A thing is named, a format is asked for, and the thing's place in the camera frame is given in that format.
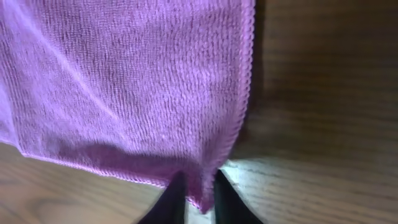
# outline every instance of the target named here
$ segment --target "terry cloth fabric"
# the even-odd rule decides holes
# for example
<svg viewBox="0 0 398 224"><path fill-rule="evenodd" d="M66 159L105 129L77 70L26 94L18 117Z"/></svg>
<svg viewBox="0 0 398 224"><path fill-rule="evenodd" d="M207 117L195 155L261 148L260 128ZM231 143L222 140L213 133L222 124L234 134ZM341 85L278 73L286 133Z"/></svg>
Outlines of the terry cloth fabric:
<svg viewBox="0 0 398 224"><path fill-rule="evenodd" d="M213 205L242 125L254 0L2 0L0 141Z"/></svg>

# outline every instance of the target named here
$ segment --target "towel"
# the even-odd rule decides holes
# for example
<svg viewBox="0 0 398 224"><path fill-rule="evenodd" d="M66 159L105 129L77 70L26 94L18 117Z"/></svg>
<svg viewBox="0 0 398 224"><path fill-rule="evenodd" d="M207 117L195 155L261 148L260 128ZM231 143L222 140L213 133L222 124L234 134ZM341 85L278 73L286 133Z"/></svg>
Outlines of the towel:
<svg viewBox="0 0 398 224"><path fill-rule="evenodd" d="M206 212L243 123L254 0L2 0L0 141Z"/></svg>

